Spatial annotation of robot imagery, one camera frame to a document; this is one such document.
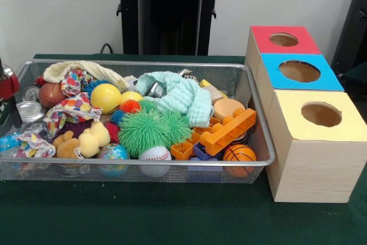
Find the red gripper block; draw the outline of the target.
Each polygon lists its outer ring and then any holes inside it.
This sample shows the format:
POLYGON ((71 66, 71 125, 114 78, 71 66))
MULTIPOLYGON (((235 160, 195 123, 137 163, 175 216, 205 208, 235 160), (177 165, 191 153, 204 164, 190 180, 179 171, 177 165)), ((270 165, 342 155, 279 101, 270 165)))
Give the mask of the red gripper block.
POLYGON ((14 127, 22 126, 22 119, 19 114, 16 100, 14 96, 20 89, 20 84, 16 75, 12 74, 8 77, 3 77, 1 79, 0 85, 0 97, 1 100, 8 100, 8 104, 10 106, 10 117, 14 127))

